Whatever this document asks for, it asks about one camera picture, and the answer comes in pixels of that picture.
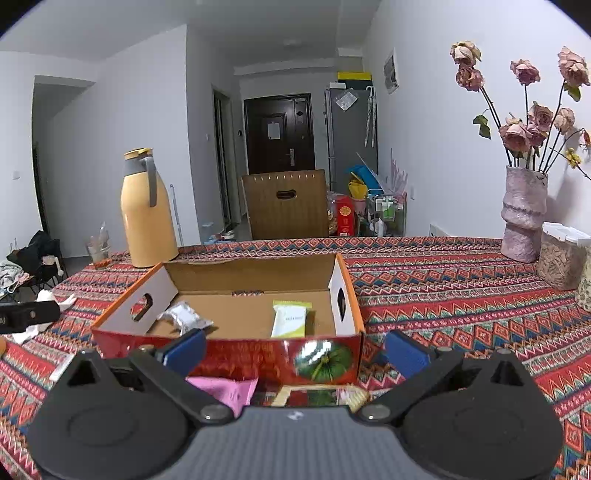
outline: cardboard box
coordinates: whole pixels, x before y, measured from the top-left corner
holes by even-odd
[[[324,170],[242,177],[253,240],[329,236]]]
[[[145,306],[133,318],[142,299]],[[103,355],[125,356],[140,345],[159,347],[175,338],[171,323],[156,317],[182,300],[214,322],[193,375],[259,377],[267,385],[357,379],[363,321],[340,254],[156,265],[93,325]],[[305,338],[269,337],[274,300],[312,303]]]

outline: clothes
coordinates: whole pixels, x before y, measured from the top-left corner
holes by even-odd
[[[60,241],[52,240],[45,232],[38,231],[26,247],[11,252],[7,259],[20,265],[25,272],[47,281],[56,274],[59,267],[43,268],[41,259],[46,255],[60,257]]]
[[[13,293],[16,287],[26,282],[30,275],[10,260],[0,260],[0,290]]]

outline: black device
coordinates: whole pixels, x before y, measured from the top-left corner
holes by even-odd
[[[193,330],[123,359],[77,354],[27,433],[42,477],[541,480],[561,452],[560,422],[510,350],[489,359],[432,351],[421,371],[355,415],[245,407],[235,419],[163,364],[180,352],[186,366],[201,341]]]
[[[20,333],[29,325],[56,322],[60,306],[53,300],[0,303],[0,334]]]

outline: bottle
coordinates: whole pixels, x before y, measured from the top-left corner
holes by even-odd
[[[121,213],[131,262],[152,267],[178,255],[166,187],[156,171],[151,148],[124,155]]]
[[[382,219],[378,220],[378,223],[375,226],[377,236],[384,236],[385,224]]]

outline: patterned tablecloth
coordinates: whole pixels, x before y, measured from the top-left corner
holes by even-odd
[[[471,356],[498,346],[515,351],[564,425],[557,479],[591,462],[591,314],[573,292],[549,287],[535,264],[501,255],[500,241],[475,238],[336,238],[217,244],[187,248],[180,259],[273,257],[340,251],[347,262],[367,332],[359,384],[390,388],[402,379],[384,362],[385,332],[402,329],[425,345],[448,345]],[[90,326],[144,273],[116,255],[107,270],[92,267],[59,284],[59,300],[78,296],[51,329],[10,343],[0,362],[0,461],[14,478],[38,478],[26,434],[71,352],[92,346]]]

